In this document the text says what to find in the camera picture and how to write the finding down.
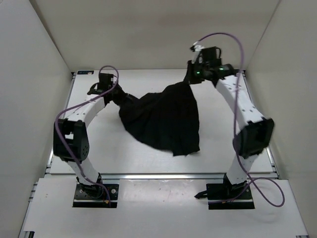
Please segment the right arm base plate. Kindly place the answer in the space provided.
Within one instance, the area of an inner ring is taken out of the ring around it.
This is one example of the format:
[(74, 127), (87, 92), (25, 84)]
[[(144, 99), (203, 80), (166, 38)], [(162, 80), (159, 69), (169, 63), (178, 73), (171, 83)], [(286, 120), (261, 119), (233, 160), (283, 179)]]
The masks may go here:
[(229, 180), (207, 182), (206, 189), (198, 192), (196, 199), (206, 198), (209, 210), (252, 210), (255, 204), (251, 189), (244, 181), (232, 185)]

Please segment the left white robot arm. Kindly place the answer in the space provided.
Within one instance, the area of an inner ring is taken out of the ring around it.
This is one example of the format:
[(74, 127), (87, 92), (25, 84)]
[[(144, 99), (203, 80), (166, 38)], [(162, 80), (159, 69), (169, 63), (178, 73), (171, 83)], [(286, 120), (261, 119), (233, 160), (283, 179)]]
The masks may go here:
[(65, 110), (73, 110), (68, 117), (61, 119), (57, 116), (55, 119), (53, 153), (73, 169), (81, 189), (93, 199), (104, 195), (110, 201), (110, 194), (103, 185), (101, 174), (88, 158), (90, 145), (87, 128), (111, 101), (120, 106), (133, 103), (136, 99), (125, 93), (117, 82), (98, 82), (91, 86), (83, 103)]

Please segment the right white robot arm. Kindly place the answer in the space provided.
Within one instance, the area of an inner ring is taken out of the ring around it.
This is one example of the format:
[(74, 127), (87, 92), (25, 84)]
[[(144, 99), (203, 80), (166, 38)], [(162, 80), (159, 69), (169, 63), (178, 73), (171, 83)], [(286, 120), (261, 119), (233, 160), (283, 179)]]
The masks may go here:
[(259, 112), (240, 87), (239, 75), (230, 64), (207, 66), (187, 62), (185, 81), (189, 84), (210, 81), (234, 113), (233, 148), (235, 158), (223, 177), (217, 195), (230, 201), (246, 189), (247, 176), (258, 156), (268, 146), (274, 129), (273, 119)]

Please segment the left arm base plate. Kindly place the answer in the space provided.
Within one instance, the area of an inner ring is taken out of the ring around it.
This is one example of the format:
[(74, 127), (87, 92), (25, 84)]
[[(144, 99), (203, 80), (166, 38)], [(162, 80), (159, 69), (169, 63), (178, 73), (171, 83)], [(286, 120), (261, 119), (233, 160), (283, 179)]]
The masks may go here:
[(75, 208), (117, 208), (119, 183), (104, 183), (107, 192), (96, 185), (77, 183), (72, 206)]

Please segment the black skirt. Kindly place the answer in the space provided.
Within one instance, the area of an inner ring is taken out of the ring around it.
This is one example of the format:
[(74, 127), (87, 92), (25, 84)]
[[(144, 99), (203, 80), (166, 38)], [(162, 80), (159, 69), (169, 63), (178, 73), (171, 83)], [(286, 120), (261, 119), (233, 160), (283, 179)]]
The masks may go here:
[(174, 156), (200, 150), (197, 101), (186, 82), (141, 98), (127, 96), (120, 105), (119, 116), (130, 135), (154, 149), (172, 152)]

